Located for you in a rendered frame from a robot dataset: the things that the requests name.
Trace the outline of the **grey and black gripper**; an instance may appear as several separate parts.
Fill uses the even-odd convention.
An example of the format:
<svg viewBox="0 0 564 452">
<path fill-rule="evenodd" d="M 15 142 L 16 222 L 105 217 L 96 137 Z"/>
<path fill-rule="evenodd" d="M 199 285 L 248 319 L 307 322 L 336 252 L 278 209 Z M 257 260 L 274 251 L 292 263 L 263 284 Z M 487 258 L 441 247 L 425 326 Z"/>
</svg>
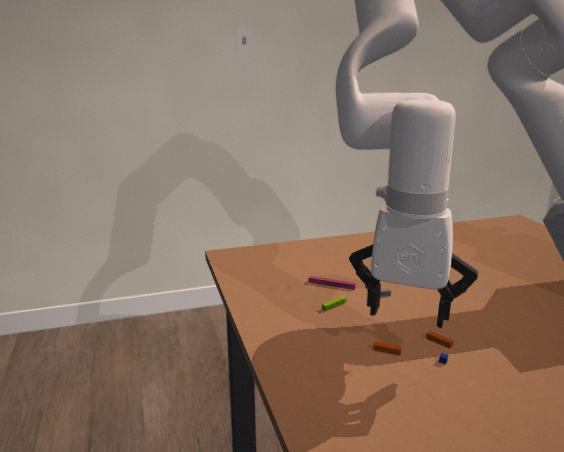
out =
<svg viewBox="0 0 564 452">
<path fill-rule="evenodd" d="M 438 289 L 442 297 L 437 326 L 442 328 L 443 321 L 449 321 L 453 299 L 466 292 L 478 278 L 478 271 L 454 255 L 452 247 L 452 216 L 448 208 L 437 214 L 413 215 L 384 204 L 379 210 L 373 245 L 349 257 L 368 289 L 370 315 L 376 315 L 380 306 L 380 281 Z M 363 260 L 371 256 L 370 271 Z M 453 285 L 449 281 L 451 267 L 463 275 Z"/>
</svg>

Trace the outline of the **lime green rod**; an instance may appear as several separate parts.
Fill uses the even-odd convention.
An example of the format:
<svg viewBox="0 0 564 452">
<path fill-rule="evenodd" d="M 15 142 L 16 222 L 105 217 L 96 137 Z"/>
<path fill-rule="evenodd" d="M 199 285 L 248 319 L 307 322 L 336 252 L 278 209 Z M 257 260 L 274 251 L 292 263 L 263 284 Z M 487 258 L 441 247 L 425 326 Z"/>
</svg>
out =
<svg viewBox="0 0 564 452">
<path fill-rule="evenodd" d="M 330 309 L 333 309 L 337 306 L 340 306 L 342 304 L 345 304 L 347 302 L 347 298 L 344 296 L 338 297 L 336 299 L 333 299 L 331 301 L 328 301 L 326 303 L 322 304 L 322 310 L 324 311 L 328 311 Z"/>
</svg>

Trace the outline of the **orange rod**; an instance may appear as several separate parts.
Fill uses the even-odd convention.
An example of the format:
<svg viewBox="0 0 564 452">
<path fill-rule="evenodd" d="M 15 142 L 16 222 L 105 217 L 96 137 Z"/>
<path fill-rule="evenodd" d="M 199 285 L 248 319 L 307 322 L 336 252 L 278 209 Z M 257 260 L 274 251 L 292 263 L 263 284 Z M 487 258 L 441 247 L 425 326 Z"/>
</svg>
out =
<svg viewBox="0 0 564 452">
<path fill-rule="evenodd" d="M 373 351 L 378 351 L 378 352 L 383 352 L 383 353 L 388 353 L 398 356 L 400 356 L 401 354 L 401 348 L 402 346 L 396 346 L 396 345 L 391 345 L 391 344 L 386 344 L 376 341 L 374 342 L 373 345 Z"/>
<path fill-rule="evenodd" d="M 427 340 L 430 340 L 430 341 L 432 341 L 432 342 L 435 342 L 435 343 L 437 343 L 437 344 L 439 344 L 439 345 L 442 345 L 442 346 L 444 346 L 444 347 L 447 347 L 447 348 L 449 348 L 449 349 L 451 349 L 451 348 L 453 347 L 453 343 L 454 343 L 454 340 L 451 340 L 451 339 L 449 339 L 449 338 L 446 338 L 446 337 L 444 337 L 444 336 L 441 336 L 441 335 L 436 334 L 436 333 L 431 332 L 431 331 L 429 331 L 429 332 L 426 334 L 426 339 L 427 339 Z"/>
</svg>

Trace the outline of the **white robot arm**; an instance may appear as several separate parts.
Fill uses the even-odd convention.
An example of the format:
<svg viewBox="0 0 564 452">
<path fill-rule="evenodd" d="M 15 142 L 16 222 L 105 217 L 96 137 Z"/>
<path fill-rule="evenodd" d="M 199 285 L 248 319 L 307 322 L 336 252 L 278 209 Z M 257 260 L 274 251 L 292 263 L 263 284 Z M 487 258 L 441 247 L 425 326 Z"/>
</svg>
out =
<svg viewBox="0 0 564 452">
<path fill-rule="evenodd" d="M 564 209 L 564 86 L 548 78 L 564 68 L 564 0 L 441 1 L 480 43 L 531 14 L 538 17 L 492 52 L 488 72 L 516 111 L 560 196 L 555 208 Z M 358 70 L 414 39 L 414 0 L 355 0 L 355 6 L 360 34 L 336 77 L 342 139 L 353 149 L 390 149 L 388 184 L 376 189 L 390 209 L 441 213 L 447 207 L 453 106 L 428 93 L 361 94 L 357 82 Z"/>
</svg>

